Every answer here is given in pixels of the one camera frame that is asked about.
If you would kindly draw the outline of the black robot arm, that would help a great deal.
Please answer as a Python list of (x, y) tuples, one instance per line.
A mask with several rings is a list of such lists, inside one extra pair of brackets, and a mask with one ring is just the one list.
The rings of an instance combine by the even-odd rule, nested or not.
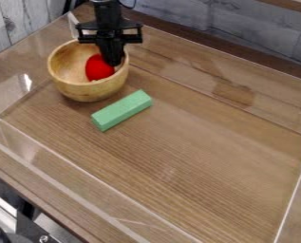
[(127, 44), (141, 43), (141, 23), (121, 16), (119, 0), (89, 0), (93, 7), (92, 21), (77, 23), (77, 41), (95, 44), (104, 62), (109, 66), (120, 64)]

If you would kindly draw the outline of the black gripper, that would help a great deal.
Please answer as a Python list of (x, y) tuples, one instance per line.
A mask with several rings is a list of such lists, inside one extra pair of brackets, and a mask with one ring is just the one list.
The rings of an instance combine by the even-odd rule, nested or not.
[(108, 65), (119, 65), (124, 44), (141, 42), (141, 23), (121, 19), (115, 27), (100, 28), (96, 21), (77, 23), (77, 41), (81, 44), (96, 44), (103, 60)]

